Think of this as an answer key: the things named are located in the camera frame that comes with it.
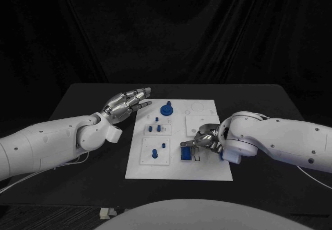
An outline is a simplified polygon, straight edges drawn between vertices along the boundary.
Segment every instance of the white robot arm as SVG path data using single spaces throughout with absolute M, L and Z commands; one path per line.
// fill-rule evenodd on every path
M 279 161 L 332 173 L 332 128 L 263 117 L 246 111 L 233 114 L 221 125 L 203 125 L 195 140 L 181 146 L 203 146 L 236 164 L 260 149 Z
M 100 113 L 39 123 L 2 138 L 0 180 L 55 168 L 99 149 L 106 140 L 117 143 L 123 131 L 113 125 L 152 104 L 139 104 L 149 93 L 151 88 L 120 93 Z

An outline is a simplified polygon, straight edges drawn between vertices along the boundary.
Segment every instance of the white board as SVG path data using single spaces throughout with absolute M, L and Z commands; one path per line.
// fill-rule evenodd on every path
M 152 101 L 152 105 L 138 111 L 126 178 L 233 181 L 228 161 L 223 161 L 220 155 L 208 149 L 200 147 L 200 161 L 198 155 L 192 156 L 191 161 L 182 161 L 181 142 L 194 139 L 192 129 L 198 131 L 207 123 L 220 124 L 214 100 L 146 101 Z M 174 114 L 164 116 L 161 107 L 168 101 Z M 162 129 L 158 132 L 158 125 L 166 127 L 166 131 Z M 169 144 L 162 148 L 161 144 L 166 141 Z M 152 157 L 153 149 L 158 150 L 156 159 Z

